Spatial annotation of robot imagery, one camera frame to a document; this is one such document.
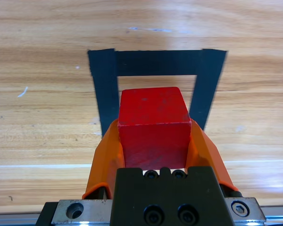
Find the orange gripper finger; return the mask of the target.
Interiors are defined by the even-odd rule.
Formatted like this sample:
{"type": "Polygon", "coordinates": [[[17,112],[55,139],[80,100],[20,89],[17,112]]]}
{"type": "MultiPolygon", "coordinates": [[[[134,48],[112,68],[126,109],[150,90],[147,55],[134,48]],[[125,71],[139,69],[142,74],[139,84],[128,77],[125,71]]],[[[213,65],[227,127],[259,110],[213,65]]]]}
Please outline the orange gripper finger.
{"type": "Polygon", "coordinates": [[[114,120],[97,146],[83,199],[99,199],[104,188],[107,199],[113,199],[116,174],[125,167],[123,148],[119,139],[118,120],[114,120]]]}
{"type": "Polygon", "coordinates": [[[225,197],[242,197],[241,192],[233,185],[217,147],[197,122],[191,120],[191,136],[185,171],[189,167],[196,166],[212,167],[225,197]]]}

